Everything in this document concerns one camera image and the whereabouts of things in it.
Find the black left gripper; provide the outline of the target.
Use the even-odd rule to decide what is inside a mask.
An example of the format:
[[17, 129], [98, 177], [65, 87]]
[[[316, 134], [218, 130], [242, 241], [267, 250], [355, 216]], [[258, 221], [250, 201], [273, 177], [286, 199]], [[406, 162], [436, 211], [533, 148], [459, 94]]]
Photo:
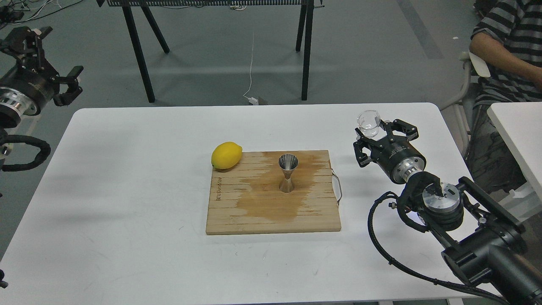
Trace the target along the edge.
[[[17, 27], [1, 40], [1, 52], [13, 57], [22, 67], [12, 68], [1, 78], [2, 113], [36, 116], [52, 98], [56, 106], [68, 106], [83, 92], [78, 79], [83, 66], [73, 67], [65, 77], [53, 77], [53, 82], [47, 78], [53, 75], [53, 67], [45, 57], [42, 40], [52, 30], [50, 26]], [[67, 85], [66, 92], [60, 93], [57, 84]]]

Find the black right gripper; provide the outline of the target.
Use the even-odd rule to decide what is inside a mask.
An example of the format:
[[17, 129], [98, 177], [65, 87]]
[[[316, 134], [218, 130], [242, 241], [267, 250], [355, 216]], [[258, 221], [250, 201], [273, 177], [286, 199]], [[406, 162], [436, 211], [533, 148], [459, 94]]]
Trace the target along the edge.
[[[364, 135], [360, 127], [355, 129], [356, 161], [360, 168], [375, 162], [393, 183], [403, 185], [414, 173], [426, 168], [426, 158], [409, 142], [419, 137], [418, 128], [400, 119], [382, 120], [379, 126], [385, 130], [386, 137], [378, 141]], [[395, 135], [394, 131], [404, 134], [404, 137]]]

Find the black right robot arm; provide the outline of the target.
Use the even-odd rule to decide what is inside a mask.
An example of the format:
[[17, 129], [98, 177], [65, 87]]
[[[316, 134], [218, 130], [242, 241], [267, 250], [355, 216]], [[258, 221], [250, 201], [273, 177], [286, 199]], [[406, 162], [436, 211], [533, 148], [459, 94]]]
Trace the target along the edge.
[[[463, 176], [452, 185], [426, 171], [425, 157], [411, 144], [419, 136], [412, 124], [359, 119], [355, 131], [359, 166], [378, 164], [393, 183], [405, 186], [400, 195], [381, 195], [368, 213], [368, 235], [390, 265], [434, 285], [504, 305], [540, 305], [541, 272], [523, 257], [526, 229], [516, 217], [470, 178]], [[404, 224], [439, 241], [441, 256], [460, 283], [415, 272], [385, 251], [374, 233], [373, 216], [387, 199]]]

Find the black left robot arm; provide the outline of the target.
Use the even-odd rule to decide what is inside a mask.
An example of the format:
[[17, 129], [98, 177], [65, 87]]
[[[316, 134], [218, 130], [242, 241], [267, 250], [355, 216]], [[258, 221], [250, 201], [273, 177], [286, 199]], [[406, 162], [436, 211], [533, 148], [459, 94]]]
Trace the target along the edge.
[[52, 30], [51, 26], [18, 26], [1, 40], [1, 53], [15, 60], [1, 77], [2, 173], [33, 170], [52, 154], [46, 140], [12, 132], [25, 116], [42, 114], [49, 102], [68, 107], [83, 94], [81, 64], [61, 75], [46, 58], [43, 41]]

